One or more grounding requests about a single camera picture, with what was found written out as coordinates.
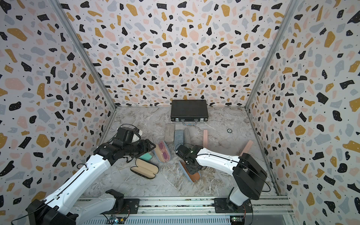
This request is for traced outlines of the grey case mint lining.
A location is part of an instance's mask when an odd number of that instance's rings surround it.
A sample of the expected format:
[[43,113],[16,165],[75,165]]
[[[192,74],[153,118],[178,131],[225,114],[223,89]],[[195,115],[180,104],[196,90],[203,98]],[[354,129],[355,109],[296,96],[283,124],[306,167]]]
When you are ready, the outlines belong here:
[[174,132],[174,150],[184,143],[184,130],[175,130]]

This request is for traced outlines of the pink glasses case grey lining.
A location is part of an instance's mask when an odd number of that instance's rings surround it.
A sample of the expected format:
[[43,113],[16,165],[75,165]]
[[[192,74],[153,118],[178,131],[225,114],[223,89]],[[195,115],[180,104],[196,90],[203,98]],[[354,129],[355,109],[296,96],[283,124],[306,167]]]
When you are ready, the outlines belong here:
[[208,130],[203,131],[203,147],[208,148]]

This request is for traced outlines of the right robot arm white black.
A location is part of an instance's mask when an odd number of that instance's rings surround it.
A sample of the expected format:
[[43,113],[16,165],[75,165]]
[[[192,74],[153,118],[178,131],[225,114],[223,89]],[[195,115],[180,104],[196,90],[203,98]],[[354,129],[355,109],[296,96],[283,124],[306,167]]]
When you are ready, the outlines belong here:
[[176,150],[190,175],[200,171],[203,167],[214,168],[231,175],[235,182],[227,199],[226,205],[216,203],[221,210],[240,212],[246,210],[250,200],[259,200],[266,183],[267,172],[248,153],[241,156],[229,156],[195,145],[188,148],[181,144]]

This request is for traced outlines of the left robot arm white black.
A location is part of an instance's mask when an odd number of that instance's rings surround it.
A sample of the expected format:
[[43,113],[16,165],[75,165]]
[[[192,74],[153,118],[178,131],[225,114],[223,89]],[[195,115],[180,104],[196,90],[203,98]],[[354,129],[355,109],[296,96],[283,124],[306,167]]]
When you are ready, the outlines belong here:
[[115,214],[126,208],[124,195],[113,189],[100,197],[76,206],[85,190],[118,159],[134,158],[155,149],[150,140],[114,145],[108,142],[96,148],[88,161],[60,188],[44,200],[34,200],[26,209],[26,217],[31,225],[81,225],[103,213]]

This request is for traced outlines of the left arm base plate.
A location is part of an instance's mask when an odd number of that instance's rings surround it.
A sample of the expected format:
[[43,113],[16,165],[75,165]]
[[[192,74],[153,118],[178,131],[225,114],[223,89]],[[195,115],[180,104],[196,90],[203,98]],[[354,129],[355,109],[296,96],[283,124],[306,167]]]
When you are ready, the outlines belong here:
[[104,214],[137,214],[139,203],[140,199],[137,198],[122,198],[117,200],[114,207],[110,211],[104,212]]

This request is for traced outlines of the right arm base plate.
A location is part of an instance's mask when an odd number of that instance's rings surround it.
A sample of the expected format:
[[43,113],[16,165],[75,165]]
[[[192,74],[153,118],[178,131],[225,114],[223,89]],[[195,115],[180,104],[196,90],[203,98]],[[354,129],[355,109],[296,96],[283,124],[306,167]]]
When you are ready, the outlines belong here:
[[216,213],[252,213],[253,207],[250,199],[246,200],[241,206],[237,206],[227,198],[214,198]]

